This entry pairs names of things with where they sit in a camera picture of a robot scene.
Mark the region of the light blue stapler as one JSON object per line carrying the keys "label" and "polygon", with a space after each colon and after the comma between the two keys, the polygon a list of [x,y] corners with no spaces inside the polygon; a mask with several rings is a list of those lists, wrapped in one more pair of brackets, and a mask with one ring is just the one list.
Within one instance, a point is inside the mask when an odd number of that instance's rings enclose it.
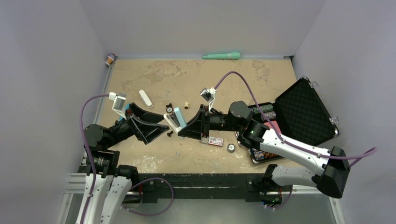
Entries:
{"label": "light blue stapler", "polygon": [[163,115],[163,117],[171,126],[171,128],[174,130],[174,132],[178,133],[187,126],[187,122],[185,121],[184,116],[181,110],[179,109],[179,107],[173,109],[174,110],[172,113],[166,112]]}

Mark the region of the white stapler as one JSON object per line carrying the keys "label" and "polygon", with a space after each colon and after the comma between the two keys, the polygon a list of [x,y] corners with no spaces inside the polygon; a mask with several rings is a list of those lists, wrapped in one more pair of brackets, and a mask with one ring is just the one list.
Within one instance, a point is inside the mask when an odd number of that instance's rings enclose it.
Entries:
{"label": "white stapler", "polygon": [[139,90],[139,96],[147,108],[151,109],[153,107],[152,101],[150,100],[150,98],[148,97],[148,95],[144,90]]}

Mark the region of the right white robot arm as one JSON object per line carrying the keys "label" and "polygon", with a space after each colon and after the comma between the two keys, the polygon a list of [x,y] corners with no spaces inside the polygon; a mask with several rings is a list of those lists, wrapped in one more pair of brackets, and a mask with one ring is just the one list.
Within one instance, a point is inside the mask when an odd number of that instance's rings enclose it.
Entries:
{"label": "right white robot arm", "polygon": [[342,148],[325,149],[277,135],[275,129],[252,116],[243,101],[232,102],[226,114],[211,113],[207,106],[201,105],[178,136],[201,140],[211,130],[238,132],[237,140],[244,147],[274,153],[300,164],[299,168],[269,165],[262,177],[266,189],[302,185],[315,187],[329,197],[342,198],[351,169]]}

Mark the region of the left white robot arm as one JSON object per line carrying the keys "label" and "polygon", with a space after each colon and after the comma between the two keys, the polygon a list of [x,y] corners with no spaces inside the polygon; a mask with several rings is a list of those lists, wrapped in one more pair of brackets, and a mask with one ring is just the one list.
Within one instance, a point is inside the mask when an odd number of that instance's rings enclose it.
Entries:
{"label": "left white robot arm", "polygon": [[135,103],[128,104],[124,113],[125,117],[110,127],[91,124],[84,129],[85,148],[90,152],[78,224],[112,223],[127,192],[139,186],[137,168],[118,164],[120,152],[110,148],[132,136],[147,145],[169,130],[161,124],[163,115],[145,111]]}

